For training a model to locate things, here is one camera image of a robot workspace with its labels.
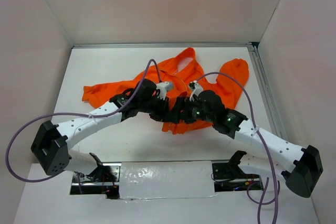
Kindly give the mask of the orange zip-up jacket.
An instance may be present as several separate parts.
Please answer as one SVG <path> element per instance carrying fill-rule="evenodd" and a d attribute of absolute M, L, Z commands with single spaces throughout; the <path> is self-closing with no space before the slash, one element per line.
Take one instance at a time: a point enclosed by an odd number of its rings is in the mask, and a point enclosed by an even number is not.
<path fill-rule="evenodd" d="M 191 90 L 187 85 L 204 74 L 202 66 L 196 60 L 194 48 L 186 48 L 177 56 L 159 62 L 157 66 L 161 80 L 173 83 L 173 89 L 167 93 L 170 109 L 173 107 L 178 96 L 186 97 L 191 95 Z M 248 63 L 243 59 L 236 58 L 227 61 L 221 66 L 219 71 L 231 76 L 243 86 L 249 78 Z M 114 95 L 129 88 L 134 88 L 142 76 L 143 72 L 140 72 L 132 80 L 84 86 L 82 101 L 89 103 L 96 109 Z M 242 93 L 242 89 L 234 81 L 222 75 L 218 75 L 214 83 L 208 82 L 206 78 L 202 78 L 198 83 L 204 90 L 212 90 L 219 95 L 224 105 L 230 109 L 235 108 Z M 211 125 L 209 122 L 202 122 L 200 120 L 192 124 L 184 122 L 180 122 L 179 124 L 163 123 L 162 131 L 171 132 L 174 135 L 184 134 L 189 131 L 210 127 Z"/>

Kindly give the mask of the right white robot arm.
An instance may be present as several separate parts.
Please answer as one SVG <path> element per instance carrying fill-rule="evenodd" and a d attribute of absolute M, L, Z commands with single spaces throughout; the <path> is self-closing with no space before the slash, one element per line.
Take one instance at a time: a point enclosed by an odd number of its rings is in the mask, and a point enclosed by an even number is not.
<path fill-rule="evenodd" d="M 214 91 L 198 96 L 178 97 L 165 116 L 170 123 L 210 122 L 221 134 L 270 154 L 271 162 L 236 151 L 229 160 L 229 172 L 235 178 L 244 174 L 272 176 L 282 181 L 296 195 L 309 198 L 323 172 L 319 151 L 309 145 L 302 147 L 253 125 L 251 119 L 236 110 L 226 108 Z"/>

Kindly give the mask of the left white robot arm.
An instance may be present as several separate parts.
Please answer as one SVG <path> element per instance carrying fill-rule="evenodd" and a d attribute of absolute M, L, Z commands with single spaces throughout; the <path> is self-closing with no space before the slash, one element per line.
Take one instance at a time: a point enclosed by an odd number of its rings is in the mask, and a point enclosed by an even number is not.
<path fill-rule="evenodd" d="M 134 89 L 113 96 L 102 106 L 59 124 L 46 121 L 40 125 L 31 151 L 48 176 L 63 171 L 79 172 L 91 181 L 103 177 L 103 163 L 94 153 L 81 153 L 73 147 L 98 131 L 134 117 L 138 112 L 161 115 L 168 110 L 167 93 L 173 89 L 171 82 L 155 84 L 144 79 Z"/>

